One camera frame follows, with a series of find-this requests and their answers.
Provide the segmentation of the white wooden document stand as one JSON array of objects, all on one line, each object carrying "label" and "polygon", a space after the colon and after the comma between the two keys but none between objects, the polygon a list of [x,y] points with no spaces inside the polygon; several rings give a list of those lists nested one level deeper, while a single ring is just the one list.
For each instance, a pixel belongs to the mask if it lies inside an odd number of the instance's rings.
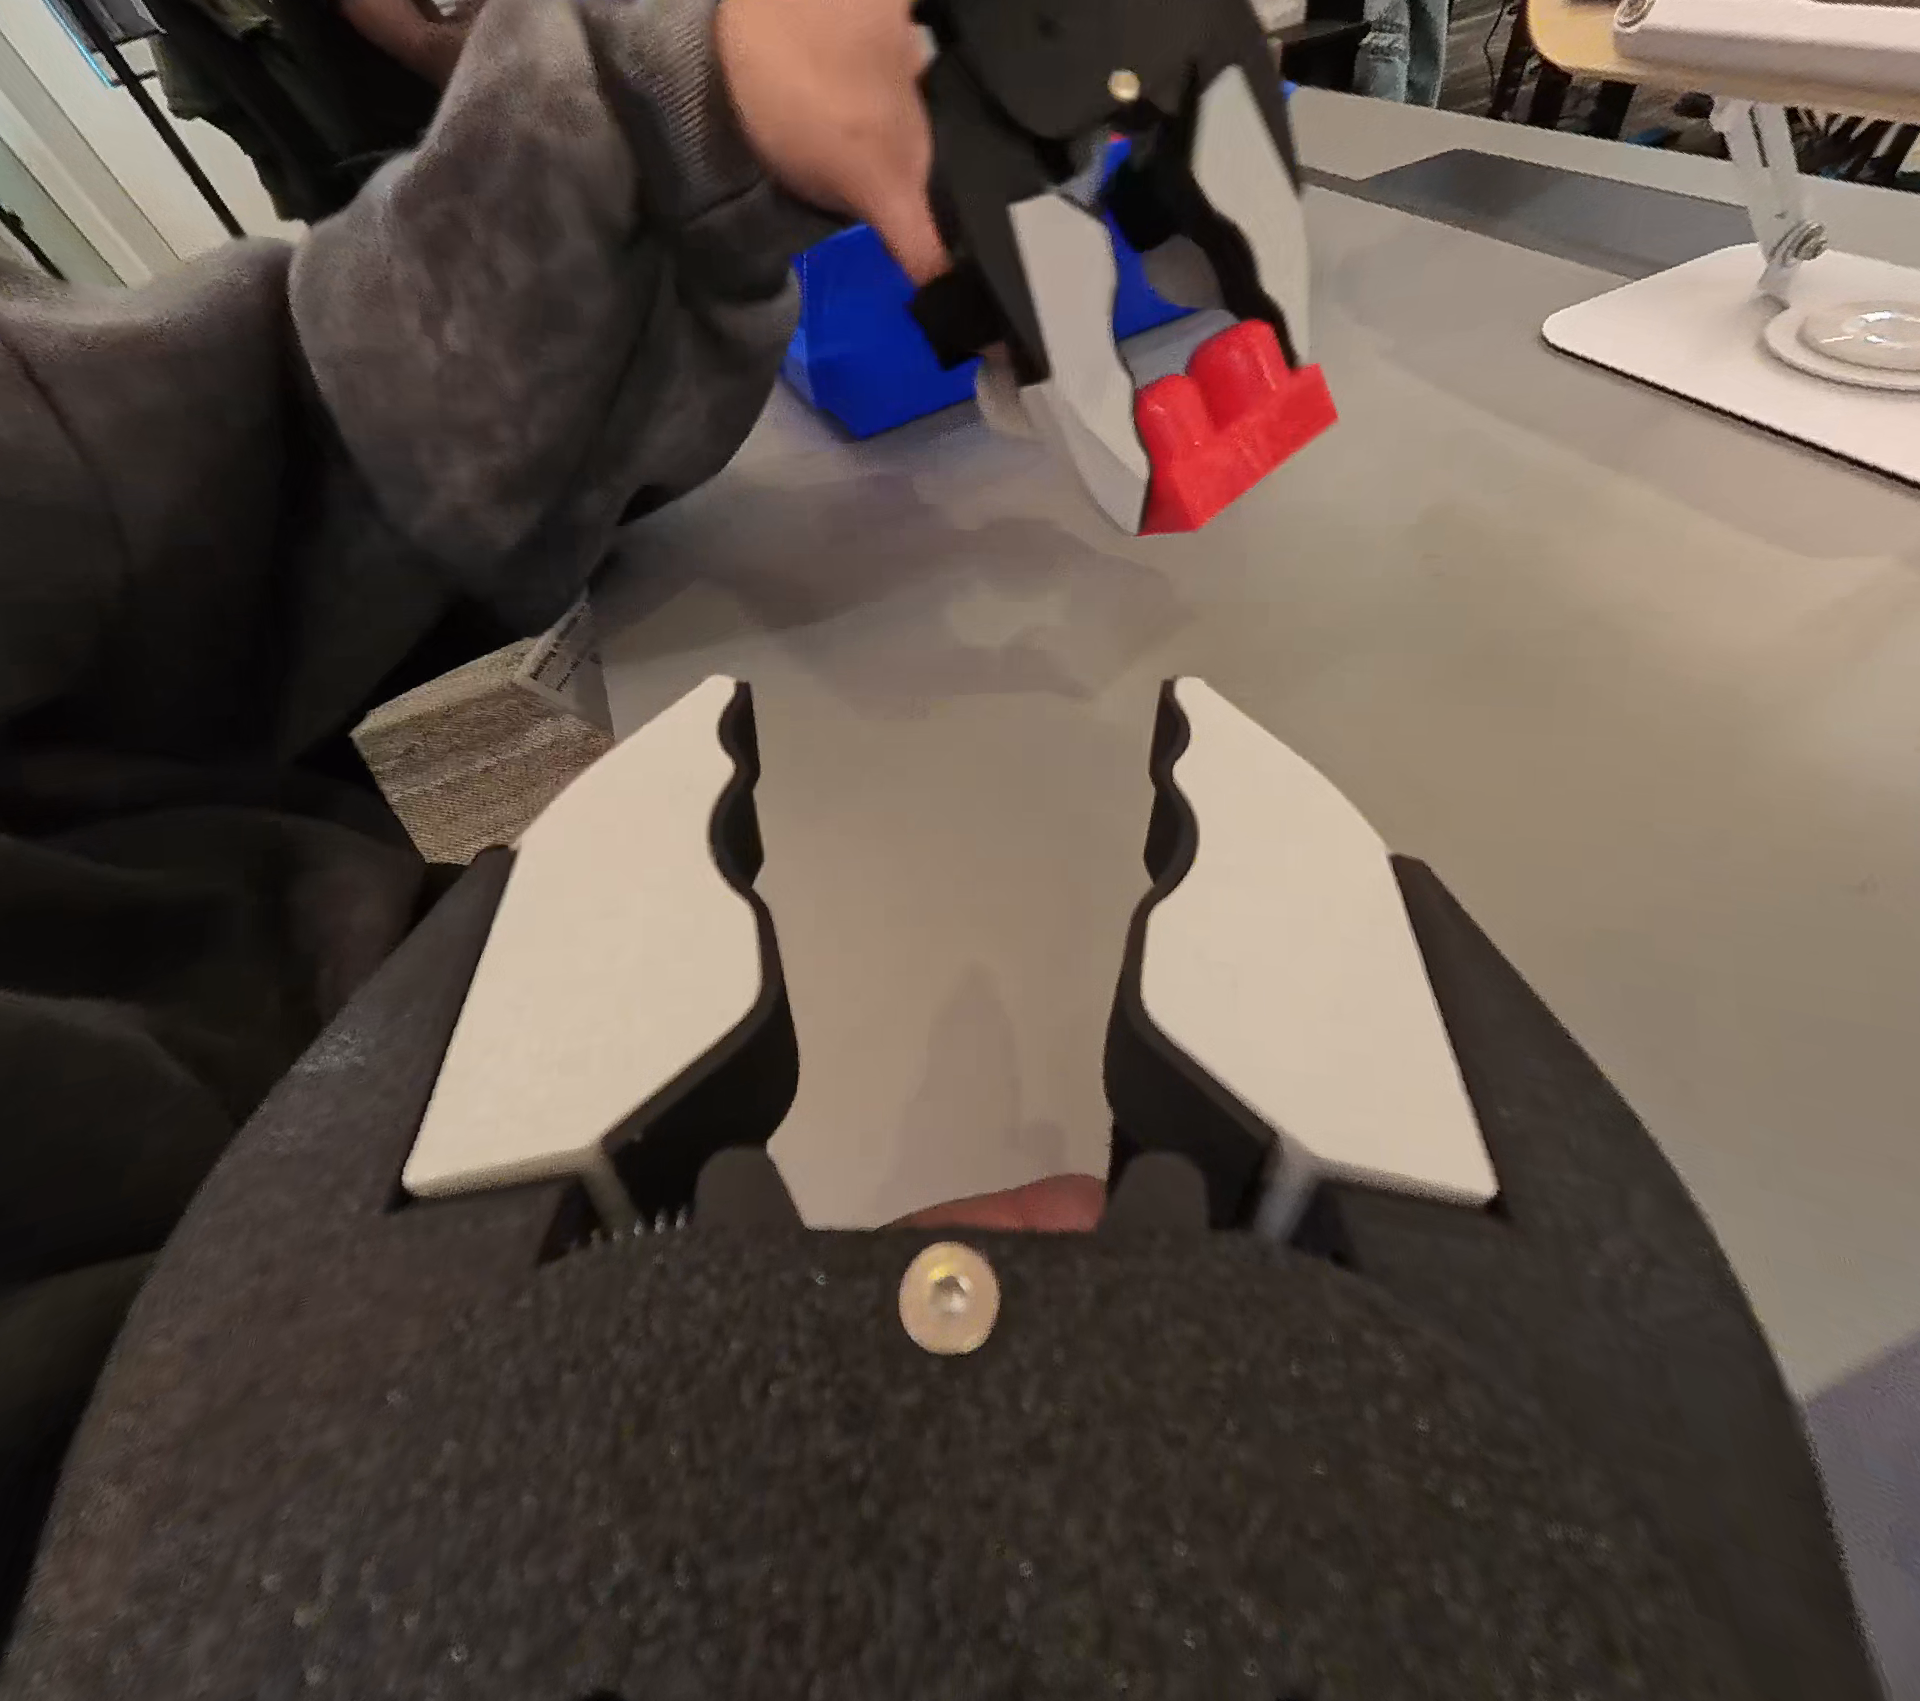
[{"label": "white wooden document stand", "polygon": [[1744,244],[1574,304],[1553,349],[1908,486],[1917,477],[1914,264],[1834,247],[1787,110],[1915,124],[1915,0],[1525,0],[1570,75],[1699,92]]}]

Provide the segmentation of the person's left hand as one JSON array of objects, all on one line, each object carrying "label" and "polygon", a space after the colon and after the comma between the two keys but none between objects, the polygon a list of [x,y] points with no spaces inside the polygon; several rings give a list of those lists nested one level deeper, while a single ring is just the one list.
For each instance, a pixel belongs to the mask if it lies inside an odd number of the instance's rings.
[{"label": "person's left hand", "polygon": [[795,200],[870,225],[910,282],[947,269],[921,92],[917,0],[718,0],[713,48],[761,167]]}]

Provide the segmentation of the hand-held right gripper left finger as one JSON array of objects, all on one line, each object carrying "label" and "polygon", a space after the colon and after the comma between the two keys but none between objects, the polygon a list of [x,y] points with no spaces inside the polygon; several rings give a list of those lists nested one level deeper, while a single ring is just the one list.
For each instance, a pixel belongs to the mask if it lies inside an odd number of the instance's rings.
[{"label": "hand-held right gripper left finger", "polygon": [[604,1233],[691,1221],[800,1086],[768,905],[751,688],[710,676],[574,781],[510,856],[400,1170],[412,1203],[572,1184]]}]

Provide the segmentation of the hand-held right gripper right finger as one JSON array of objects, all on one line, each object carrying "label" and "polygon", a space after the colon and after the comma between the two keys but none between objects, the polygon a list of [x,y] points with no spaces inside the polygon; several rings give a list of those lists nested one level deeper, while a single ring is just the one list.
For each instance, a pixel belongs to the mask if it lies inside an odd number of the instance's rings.
[{"label": "hand-held right gripper right finger", "polygon": [[1184,1158],[1210,1225],[1262,1236],[1327,1186],[1488,1209],[1496,1165],[1379,833],[1195,676],[1160,688],[1147,778],[1107,1022],[1114,1173]]}]

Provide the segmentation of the person's right hand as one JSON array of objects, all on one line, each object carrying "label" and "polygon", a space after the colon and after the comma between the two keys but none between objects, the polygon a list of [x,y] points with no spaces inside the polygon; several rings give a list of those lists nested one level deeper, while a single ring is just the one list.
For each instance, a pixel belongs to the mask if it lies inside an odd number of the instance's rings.
[{"label": "person's right hand", "polygon": [[1058,1175],[1014,1188],[969,1195],[902,1214],[891,1227],[941,1233],[1092,1233],[1107,1204],[1102,1178]]}]

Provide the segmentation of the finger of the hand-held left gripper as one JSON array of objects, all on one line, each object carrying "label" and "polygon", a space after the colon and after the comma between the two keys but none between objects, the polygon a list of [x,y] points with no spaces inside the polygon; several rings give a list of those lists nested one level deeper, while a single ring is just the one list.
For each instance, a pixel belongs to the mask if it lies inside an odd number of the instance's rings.
[{"label": "finger of the hand-held left gripper", "polygon": [[1219,304],[1267,323],[1291,367],[1310,363],[1310,252],[1288,161],[1283,94],[1224,65],[1198,98],[1187,153],[1195,188],[1191,238]]},{"label": "finger of the hand-held left gripper", "polygon": [[1135,424],[1135,382],[1114,337],[1117,268],[1102,219],[1059,194],[1010,210],[1037,321],[1041,375],[1021,389],[1029,418],[1063,451],[1097,510],[1138,536],[1149,460]]}]

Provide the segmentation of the blue plastic bin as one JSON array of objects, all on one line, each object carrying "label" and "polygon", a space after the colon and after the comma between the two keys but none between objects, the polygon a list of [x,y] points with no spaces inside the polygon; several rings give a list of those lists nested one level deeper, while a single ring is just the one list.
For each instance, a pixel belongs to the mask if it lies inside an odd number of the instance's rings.
[{"label": "blue plastic bin", "polygon": [[800,316],[782,374],[810,406],[844,421],[853,438],[870,438],[973,398],[978,367],[990,363],[973,344],[1001,346],[999,391],[1016,431],[1027,431],[1034,418],[1021,393],[1043,374],[1043,354],[1010,210],[1041,194],[1075,200],[1109,233],[1117,272],[1112,325],[1134,389],[1186,370],[1199,341],[1239,321],[1221,305],[1208,262],[1202,285],[1212,288],[1212,302],[1186,305],[1158,294],[1158,278],[1099,191],[1120,175],[1117,136],[1088,136],[1092,179],[1075,191],[1068,177],[1072,144],[1014,134],[962,106],[958,90],[949,102],[947,119],[935,121],[934,148],[953,155],[952,169],[928,183],[949,268],[926,283],[910,282],[865,223],[823,238],[795,259]]}]

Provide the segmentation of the red two-stud block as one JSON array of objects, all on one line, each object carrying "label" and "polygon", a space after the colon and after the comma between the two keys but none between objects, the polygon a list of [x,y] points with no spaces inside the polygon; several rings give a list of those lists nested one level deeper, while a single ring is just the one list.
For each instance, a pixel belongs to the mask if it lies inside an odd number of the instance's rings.
[{"label": "red two-stud block", "polygon": [[1139,536],[1189,533],[1336,421],[1326,374],[1294,363],[1270,321],[1233,321],[1187,367],[1134,393],[1147,460]]}]

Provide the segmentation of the olive jacket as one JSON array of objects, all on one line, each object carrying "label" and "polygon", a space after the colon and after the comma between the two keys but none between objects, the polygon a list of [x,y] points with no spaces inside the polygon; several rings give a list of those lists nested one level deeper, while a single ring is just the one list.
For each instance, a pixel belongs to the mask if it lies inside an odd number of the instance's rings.
[{"label": "olive jacket", "polygon": [[316,221],[342,200],[342,150],[267,0],[142,0],[173,118],[219,130],[252,161],[279,218]]}]

